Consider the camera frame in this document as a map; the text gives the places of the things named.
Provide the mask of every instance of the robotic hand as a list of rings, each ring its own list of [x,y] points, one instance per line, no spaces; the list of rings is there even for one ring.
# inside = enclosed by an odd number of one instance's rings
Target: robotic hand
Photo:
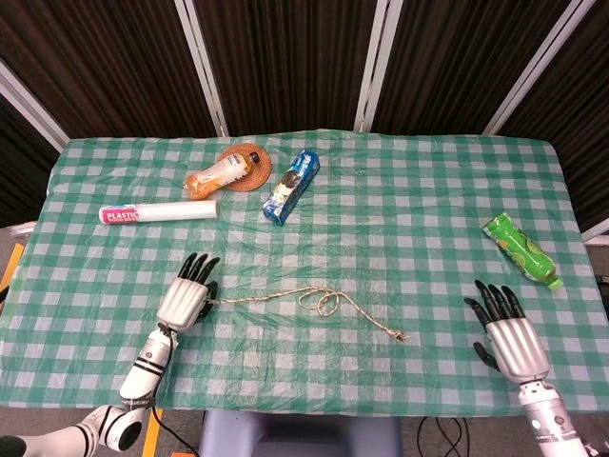
[[[495,357],[481,343],[474,343],[474,350],[488,367],[520,385],[519,400],[541,452],[545,457],[588,457],[559,392],[544,381],[550,363],[518,298],[506,286],[501,288],[503,293],[480,281],[476,287],[486,308],[471,298],[464,301],[488,334]]]
[[[209,300],[218,292],[218,283],[206,280],[220,258],[204,266],[207,254],[195,262],[196,257],[188,256],[161,302],[158,328],[148,336],[121,386],[123,407],[98,407],[81,423],[47,435],[0,437],[1,456],[90,457],[100,443],[124,451],[137,441],[144,413],[155,406],[156,392],[178,346],[177,335],[205,319],[213,306]]]

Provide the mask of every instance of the green checkered tablecloth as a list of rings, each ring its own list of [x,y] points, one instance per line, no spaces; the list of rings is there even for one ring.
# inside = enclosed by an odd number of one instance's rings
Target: green checkered tablecloth
[[[229,145],[264,146],[274,170],[218,191],[217,220],[104,226],[103,205],[186,199],[182,181]],[[263,201],[301,148],[321,170],[285,226]],[[507,211],[557,262],[565,287],[525,279],[481,226]],[[520,414],[518,388],[480,362],[463,296],[474,280],[521,297],[574,411],[609,409],[609,327],[554,150],[536,140],[317,130],[209,140],[72,140],[0,320],[0,403],[120,404],[168,284],[194,251],[222,257],[221,296],[307,285],[349,293],[408,345],[343,306],[295,297],[221,305],[180,338],[167,407],[394,415]]]

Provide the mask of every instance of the round coaster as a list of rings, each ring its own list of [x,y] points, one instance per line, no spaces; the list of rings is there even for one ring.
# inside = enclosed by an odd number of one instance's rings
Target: round coaster
[[[230,154],[242,154],[247,157],[251,152],[256,152],[258,154],[260,162],[257,164],[252,163],[249,173],[243,178],[226,186],[228,189],[236,192],[250,192],[251,190],[259,188],[270,176],[270,172],[273,170],[273,164],[270,162],[268,153],[262,146],[252,145],[251,143],[242,143],[226,148],[222,151],[222,154],[220,154],[218,162]]]

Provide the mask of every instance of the white roll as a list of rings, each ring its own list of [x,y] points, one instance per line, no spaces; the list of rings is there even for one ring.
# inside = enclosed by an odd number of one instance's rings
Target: white roll
[[[218,201],[153,203],[101,207],[102,224],[130,224],[133,222],[184,221],[218,217]]]

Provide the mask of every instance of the green bottle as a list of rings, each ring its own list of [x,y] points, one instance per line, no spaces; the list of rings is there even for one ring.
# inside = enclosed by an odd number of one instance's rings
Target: green bottle
[[[505,251],[521,269],[524,276],[548,286],[551,290],[562,287],[556,275],[556,266],[506,213],[502,213],[486,224],[482,231]]]

